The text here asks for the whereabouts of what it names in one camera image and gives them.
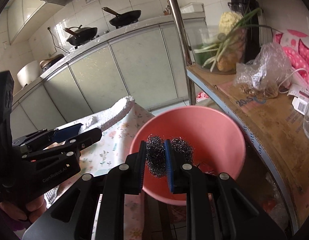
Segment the yellow vegetable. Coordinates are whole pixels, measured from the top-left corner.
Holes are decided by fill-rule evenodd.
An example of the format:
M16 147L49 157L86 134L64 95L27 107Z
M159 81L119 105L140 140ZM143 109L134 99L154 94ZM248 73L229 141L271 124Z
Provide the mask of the yellow vegetable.
M240 14L235 12L224 12L219 21L219 32L228 34L241 19L242 16Z

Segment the human hand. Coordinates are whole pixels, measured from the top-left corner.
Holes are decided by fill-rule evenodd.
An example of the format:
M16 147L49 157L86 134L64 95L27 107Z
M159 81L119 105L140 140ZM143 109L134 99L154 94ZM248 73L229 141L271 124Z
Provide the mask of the human hand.
M44 196L42 195L26 204L25 207L28 211L31 212L29 215L29 220L31 223L33 223L47 210L47 203L44 199ZM14 220L20 221L27 219L27 215L20 208L16 207L10 202L1 202L0 208Z

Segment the black wok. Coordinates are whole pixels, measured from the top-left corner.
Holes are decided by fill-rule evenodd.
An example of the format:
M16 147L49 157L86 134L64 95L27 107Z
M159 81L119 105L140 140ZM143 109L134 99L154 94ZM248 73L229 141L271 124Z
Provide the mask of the black wok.
M115 15L116 17L111 19L109 21L109 23L112 26L115 27L122 27L122 26L126 26L129 25L135 21L138 21L140 15L141 15L141 11L140 10L135 10L135 11L130 11L130 12L126 12L124 14L119 14L113 10L111 10L108 7L103 7L102 10L104 10L105 12L108 12L110 14Z
M84 44L87 41L90 41L93 39L94 36L96 36L96 33L98 31L97 27L91 28L91 27L84 27L81 28L82 25L79 27L71 27L71 28L64 28L63 30L67 33L70 33L71 36L67 39L67 42L69 42L73 46L80 46Z

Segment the pink bag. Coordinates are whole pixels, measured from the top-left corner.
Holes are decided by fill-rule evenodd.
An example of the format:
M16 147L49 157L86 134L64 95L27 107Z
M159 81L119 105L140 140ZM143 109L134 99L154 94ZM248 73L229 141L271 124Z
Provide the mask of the pink bag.
M273 41L279 43L287 54L292 70L304 68L293 74L292 82L308 89L309 84L309 36L295 30L276 32Z

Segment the wooden handle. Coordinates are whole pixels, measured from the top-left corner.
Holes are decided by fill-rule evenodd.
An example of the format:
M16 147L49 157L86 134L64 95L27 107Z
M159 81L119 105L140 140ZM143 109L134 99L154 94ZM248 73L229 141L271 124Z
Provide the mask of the wooden handle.
M108 12L108 13L110 13L110 14L113 14L113 15L115 15L115 16L121 15L121 14L117 13L116 11L114 11L114 10L108 8L108 7L102 7L102 10L104 10L105 12Z
M74 31L70 30L69 28L64 28L63 29L65 32L70 33L74 37L78 37L79 35L75 33Z

